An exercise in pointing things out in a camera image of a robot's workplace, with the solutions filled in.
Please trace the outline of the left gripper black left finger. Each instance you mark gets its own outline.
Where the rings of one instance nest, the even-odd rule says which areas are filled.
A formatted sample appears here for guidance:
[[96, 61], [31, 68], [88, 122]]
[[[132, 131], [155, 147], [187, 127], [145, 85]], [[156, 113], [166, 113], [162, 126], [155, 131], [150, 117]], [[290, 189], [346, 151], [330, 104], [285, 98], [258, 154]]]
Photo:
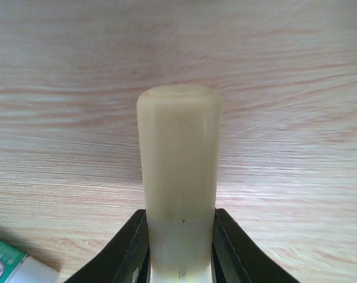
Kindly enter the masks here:
[[108, 244], [66, 283], [147, 283], [151, 280], [146, 211], [135, 211]]

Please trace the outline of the green white glue stick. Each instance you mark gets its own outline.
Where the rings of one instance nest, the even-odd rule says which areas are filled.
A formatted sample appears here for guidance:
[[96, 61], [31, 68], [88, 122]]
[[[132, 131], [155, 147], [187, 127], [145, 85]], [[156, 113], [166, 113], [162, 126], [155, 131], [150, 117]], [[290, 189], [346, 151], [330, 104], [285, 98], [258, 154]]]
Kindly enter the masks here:
[[0, 283], [57, 282], [58, 277], [56, 270], [0, 241]]

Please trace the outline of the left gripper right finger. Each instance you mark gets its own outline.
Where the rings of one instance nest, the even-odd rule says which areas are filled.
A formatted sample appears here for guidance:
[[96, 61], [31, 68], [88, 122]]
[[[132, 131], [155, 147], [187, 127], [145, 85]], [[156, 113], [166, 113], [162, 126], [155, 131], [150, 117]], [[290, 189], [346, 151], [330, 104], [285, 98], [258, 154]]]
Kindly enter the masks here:
[[213, 282], [295, 283], [295, 277], [269, 258], [225, 209], [214, 214], [211, 277]]

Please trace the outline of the yellow highlighter pen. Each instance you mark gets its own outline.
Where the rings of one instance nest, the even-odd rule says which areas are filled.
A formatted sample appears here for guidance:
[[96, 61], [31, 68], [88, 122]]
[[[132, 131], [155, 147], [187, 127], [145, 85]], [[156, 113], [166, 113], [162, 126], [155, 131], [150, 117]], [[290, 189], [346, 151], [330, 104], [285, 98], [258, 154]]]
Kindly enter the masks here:
[[222, 103], [200, 85], [163, 85], [137, 100], [154, 282], [208, 282]]

